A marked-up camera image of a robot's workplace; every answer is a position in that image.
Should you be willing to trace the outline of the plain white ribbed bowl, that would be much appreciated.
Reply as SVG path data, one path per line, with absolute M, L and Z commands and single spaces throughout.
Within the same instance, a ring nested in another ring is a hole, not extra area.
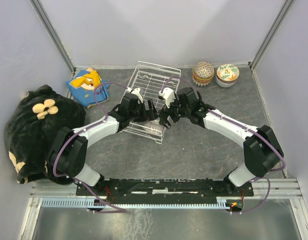
M 225 83 L 225 82 L 222 82 L 222 81 L 217 80 L 216 83 L 217 83 L 220 87 L 222 87 L 222 88 L 229 88 L 229 87 L 233 86 L 236 82 L 234 81 L 234 82 L 232 82 L 232 83 Z

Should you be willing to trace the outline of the white bowl red lattice pattern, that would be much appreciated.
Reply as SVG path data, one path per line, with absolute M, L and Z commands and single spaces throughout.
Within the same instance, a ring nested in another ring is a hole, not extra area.
M 237 81 L 237 78 L 235 78 L 234 80 L 224 80 L 224 79 L 221 79 L 220 77 L 216 76 L 216 79 L 219 80 L 221 83 L 224 83 L 224 84 L 233 84 Z

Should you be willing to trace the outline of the white bowl orange flower pattern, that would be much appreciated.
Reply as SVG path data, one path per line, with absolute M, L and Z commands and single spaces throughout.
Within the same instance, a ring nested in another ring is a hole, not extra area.
M 223 82 L 233 82 L 239 75 L 240 70 L 233 64 L 223 64 L 216 71 L 217 77 Z

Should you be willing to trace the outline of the yellow sun pattern bowl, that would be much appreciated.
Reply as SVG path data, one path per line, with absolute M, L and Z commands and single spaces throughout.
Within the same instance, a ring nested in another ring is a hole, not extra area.
M 195 82 L 197 82 L 197 83 L 199 83 L 199 84 L 208 84 L 208 83 L 210 83 L 211 81 L 212 81 L 212 79 L 213 79 L 213 77 L 214 77 L 215 75 L 213 74 L 212 76 L 210 76 L 209 78 L 200 78 L 200 77 L 198 77 L 196 74 L 192 74 L 192 77 L 193 77 L 193 80 L 195 81 Z

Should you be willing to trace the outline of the maroon tile pattern bowl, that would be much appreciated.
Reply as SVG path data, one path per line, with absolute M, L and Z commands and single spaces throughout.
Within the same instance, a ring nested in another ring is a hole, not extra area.
M 210 76 L 214 75 L 215 68 L 214 66 L 206 61 L 200 61 L 193 67 L 193 72 L 199 78 L 207 79 Z

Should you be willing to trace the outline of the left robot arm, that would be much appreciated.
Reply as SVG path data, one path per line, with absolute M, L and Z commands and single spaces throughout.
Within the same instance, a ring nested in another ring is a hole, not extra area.
M 88 148 L 107 136 L 121 132 L 130 122 L 143 123 L 158 117 L 151 99 L 141 100 L 132 92 L 125 93 L 121 102 L 101 119 L 76 129 L 61 128 L 47 155 L 53 175 L 86 184 L 93 195 L 100 195 L 105 189 L 104 176 L 86 164 Z

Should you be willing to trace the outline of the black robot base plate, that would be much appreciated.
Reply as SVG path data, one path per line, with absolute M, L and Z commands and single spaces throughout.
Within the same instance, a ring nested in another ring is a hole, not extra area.
M 102 180 L 90 188 L 112 204 L 167 205 L 215 204 L 217 197 L 252 197 L 252 184 L 240 187 L 229 180 L 202 179 L 119 179 Z

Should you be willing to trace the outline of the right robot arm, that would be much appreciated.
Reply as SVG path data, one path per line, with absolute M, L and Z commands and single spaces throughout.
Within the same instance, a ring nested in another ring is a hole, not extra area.
M 223 183 L 228 195 L 236 195 L 246 182 L 276 171 L 275 166 L 284 162 L 284 153 L 271 127 L 252 126 L 233 119 L 204 103 L 201 94 L 191 87 L 178 92 L 166 87 L 158 96 L 165 102 L 159 111 L 160 124 L 169 127 L 169 119 L 176 123 L 187 118 L 192 124 L 215 131 L 242 147 L 244 162 Z

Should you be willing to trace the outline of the grey striped bowl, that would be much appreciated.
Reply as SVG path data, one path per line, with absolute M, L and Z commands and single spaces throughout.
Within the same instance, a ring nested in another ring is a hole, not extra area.
M 147 121 L 144 123 L 143 128 L 155 135 L 162 135 L 164 133 L 165 127 L 159 123 L 158 120 Z

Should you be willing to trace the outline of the white bowl teal leaf pattern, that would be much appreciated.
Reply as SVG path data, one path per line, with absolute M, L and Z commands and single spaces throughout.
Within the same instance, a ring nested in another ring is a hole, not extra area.
M 195 85 L 197 85 L 198 87 L 206 87 L 211 81 L 196 81 L 195 79 L 193 80 L 193 82 L 195 83 Z

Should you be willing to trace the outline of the white wire dish rack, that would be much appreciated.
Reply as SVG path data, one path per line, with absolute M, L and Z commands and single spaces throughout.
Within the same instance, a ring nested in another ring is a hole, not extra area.
M 159 99 L 159 92 L 161 91 L 161 88 L 169 78 L 172 78 L 172 80 L 166 86 L 173 91 L 176 91 L 179 88 L 180 80 L 175 78 L 175 76 L 180 77 L 181 74 L 182 71 L 178 68 L 139 61 L 127 86 L 132 89 L 143 89 L 142 97 L 146 110 L 149 109 L 148 99 L 152 99 L 156 110 L 160 111 L 165 105 L 165 102 Z M 129 126 L 127 126 L 122 131 L 151 139 L 157 144 L 162 144 L 166 128 L 164 129 L 162 135 L 152 134 L 144 129 L 144 123 L 145 122 L 131 122 Z

